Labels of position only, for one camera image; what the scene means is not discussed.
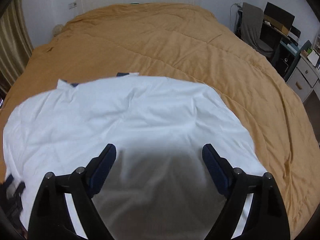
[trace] curtain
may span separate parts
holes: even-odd
[[[23,73],[32,54],[21,0],[12,0],[0,19],[0,95]]]

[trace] cardboard box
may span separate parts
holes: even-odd
[[[265,21],[271,23],[271,25],[273,25],[274,27],[276,27],[278,30],[280,30],[283,34],[285,34],[286,36],[288,36],[289,34],[289,30],[280,22],[276,21],[275,19],[271,18],[268,15],[264,15],[263,18]]]
[[[306,52],[305,50],[303,50],[303,51],[301,52],[301,54],[302,54],[305,58],[308,58],[308,56],[309,56],[308,52]]]

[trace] cable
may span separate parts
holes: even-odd
[[[239,32],[240,30],[241,30],[241,24],[240,24],[240,26],[239,27],[237,27],[237,25],[238,25],[238,22],[239,22],[239,19],[240,19],[240,16],[239,16],[239,14],[237,13],[236,14],[236,20],[235,20],[235,26],[234,26],[234,28],[233,28],[233,33],[234,34],[236,34],[237,32]]]
[[[230,27],[230,30],[231,30],[231,8],[232,8],[234,5],[238,6],[236,3],[234,3],[234,4],[233,4],[233,5],[231,5],[231,7],[230,7],[230,20],[229,20],[229,27]]]

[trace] drawer handle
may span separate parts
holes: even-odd
[[[302,89],[302,86],[298,83],[298,81],[296,82],[296,86],[297,86],[297,88],[298,88],[299,90]]]

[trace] chair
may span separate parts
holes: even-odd
[[[273,49],[260,40],[264,13],[259,7],[243,3],[243,16],[241,23],[241,39],[257,52],[270,59]]]

